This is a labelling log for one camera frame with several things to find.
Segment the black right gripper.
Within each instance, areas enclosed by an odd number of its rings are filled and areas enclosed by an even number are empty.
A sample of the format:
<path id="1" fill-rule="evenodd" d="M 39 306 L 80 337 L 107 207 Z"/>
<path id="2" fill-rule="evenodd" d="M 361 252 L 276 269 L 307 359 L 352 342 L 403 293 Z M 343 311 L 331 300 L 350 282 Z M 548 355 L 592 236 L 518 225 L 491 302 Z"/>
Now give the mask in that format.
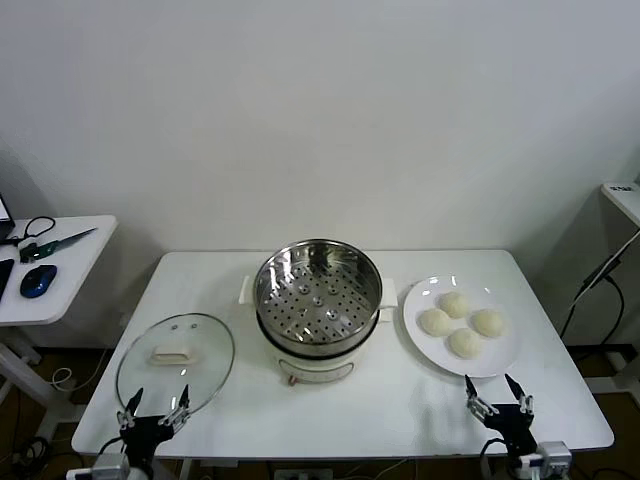
<path id="1" fill-rule="evenodd" d="M 518 405 L 495 405 L 483 400 L 468 375 L 464 376 L 467 395 L 466 406 L 475 418 L 484 418 L 483 425 L 497 431 L 508 453 L 535 453 L 537 443 L 530 432 L 533 422 L 533 397 L 527 395 L 521 385 L 509 374 L 505 379 L 518 401 Z"/>

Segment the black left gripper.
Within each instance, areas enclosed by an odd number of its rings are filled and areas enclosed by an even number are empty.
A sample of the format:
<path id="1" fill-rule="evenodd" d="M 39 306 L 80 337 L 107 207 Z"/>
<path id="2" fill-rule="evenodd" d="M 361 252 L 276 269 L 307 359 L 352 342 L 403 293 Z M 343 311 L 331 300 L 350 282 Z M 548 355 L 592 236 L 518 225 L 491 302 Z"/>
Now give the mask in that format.
<path id="1" fill-rule="evenodd" d="M 123 411 L 117 413 L 120 437 L 130 465 L 151 465 L 158 446 L 174 436 L 173 426 L 183 426 L 190 416 L 189 385 L 186 384 L 172 410 L 162 416 L 135 416 L 143 388 L 129 399 Z"/>

